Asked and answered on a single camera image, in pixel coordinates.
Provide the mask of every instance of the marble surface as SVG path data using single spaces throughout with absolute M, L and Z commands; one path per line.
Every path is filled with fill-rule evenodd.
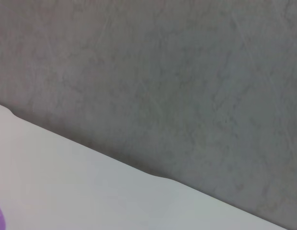
M 0 104 L 297 229 L 297 0 L 0 0 Z

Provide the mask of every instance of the gray marble wall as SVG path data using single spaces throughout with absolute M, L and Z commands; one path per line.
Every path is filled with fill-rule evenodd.
M 297 0 L 0 0 L 0 104 L 297 229 Z

